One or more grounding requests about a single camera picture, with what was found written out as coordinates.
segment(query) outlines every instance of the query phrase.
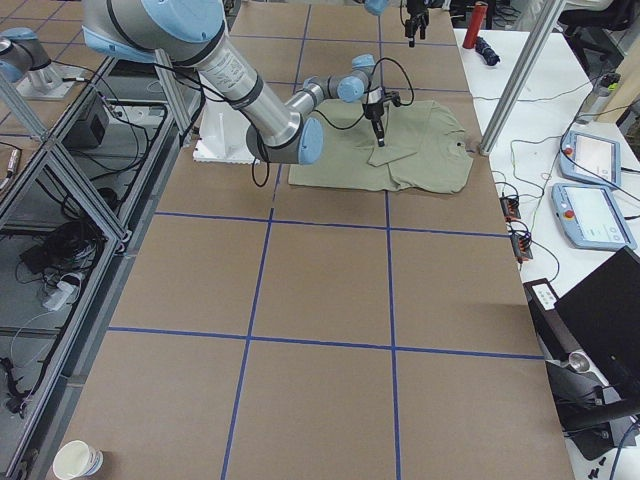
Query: tablet screen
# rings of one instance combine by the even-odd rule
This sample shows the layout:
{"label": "tablet screen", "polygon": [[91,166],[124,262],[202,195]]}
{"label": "tablet screen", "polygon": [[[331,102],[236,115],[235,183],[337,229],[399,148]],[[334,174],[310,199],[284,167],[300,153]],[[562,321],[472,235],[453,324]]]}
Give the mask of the tablet screen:
{"label": "tablet screen", "polygon": [[580,187],[566,187],[565,191],[585,240],[626,243],[604,191]]}
{"label": "tablet screen", "polygon": [[614,144],[598,138],[576,135],[576,173],[613,182]]}

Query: tablet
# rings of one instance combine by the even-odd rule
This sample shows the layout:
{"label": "tablet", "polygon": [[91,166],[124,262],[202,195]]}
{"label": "tablet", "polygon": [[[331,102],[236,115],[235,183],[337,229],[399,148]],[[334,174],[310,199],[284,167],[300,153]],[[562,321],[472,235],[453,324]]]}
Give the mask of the tablet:
{"label": "tablet", "polygon": [[609,188],[560,183],[553,186],[551,198],[565,235],[576,247],[612,251],[625,245],[636,248]]}
{"label": "tablet", "polygon": [[620,144],[570,131],[562,140],[562,175],[579,182],[620,186]]}

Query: white plug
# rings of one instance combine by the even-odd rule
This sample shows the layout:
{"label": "white plug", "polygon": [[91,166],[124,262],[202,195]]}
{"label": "white plug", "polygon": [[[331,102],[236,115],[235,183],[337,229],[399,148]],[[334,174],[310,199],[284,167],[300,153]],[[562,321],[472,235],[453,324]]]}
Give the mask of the white plug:
{"label": "white plug", "polygon": [[71,295],[80,289],[83,278],[84,274],[80,272],[63,275],[56,284],[56,289],[44,299],[42,306],[51,312],[60,310]]}

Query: blue joint cap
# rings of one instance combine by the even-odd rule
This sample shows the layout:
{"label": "blue joint cap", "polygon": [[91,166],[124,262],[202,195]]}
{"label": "blue joint cap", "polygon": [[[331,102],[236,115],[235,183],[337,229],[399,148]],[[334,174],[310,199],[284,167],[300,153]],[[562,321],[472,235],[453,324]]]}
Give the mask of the blue joint cap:
{"label": "blue joint cap", "polygon": [[373,58],[373,55],[370,53],[365,53],[364,55],[358,55],[353,60],[351,60],[351,68],[366,68],[375,66],[376,61]]}
{"label": "blue joint cap", "polygon": [[224,23],[222,2],[211,0],[142,0],[151,19],[165,32],[188,43],[210,41]]}
{"label": "blue joint cap", "polygon": [[317,118],[307,118],[302,127],[300,144],[298,145],[298,163],[312,165],[322,155],[324,147],[324,130]]}
{"label": "blue joint cap", "polygon": [[1,36],[9,40],[37,40],[36,32],[27,27],[9,28],[0,33]]}
{"label": "blue joint cap", "polygon": [[9,83],[16,83],[22,78],[22,72],[10,63],[0,60],[0,73]]}
{"label": "blue joint cap", "polygon": [[84,26],[82,30],[84,31],[84,41],[87,47],[98,53],[138,63],[153,63],[156,61],[153,53],[143,52],[124,43],[103,37]]}
{"label": "blue joint cap", "polygon": [[364,83],[358,77],[345,77],[338,84],[338,97],[343,102],[357,102],[364,95]]}
{"label": "blue joint cap", "polygon": [[365,0],[364,8],[371,15],[379,17],[382,12],[387,8],[389,2],[387,0]]}

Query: red cylinder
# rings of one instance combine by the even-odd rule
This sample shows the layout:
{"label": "red cylinder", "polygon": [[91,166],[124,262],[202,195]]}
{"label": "red cylinder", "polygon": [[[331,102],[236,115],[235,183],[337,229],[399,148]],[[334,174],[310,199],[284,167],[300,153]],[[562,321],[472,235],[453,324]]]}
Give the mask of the red cylinder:
{"label": "red cylinder", "polygon": [[464,42],[462,42],[464,48],[473,48],[476,45],[476,38],[478,38],[478,32],[484,16],[487,14],[487,7],[488,5],[485,2],[476,2],[473,7],[467,34],[464,36]]}

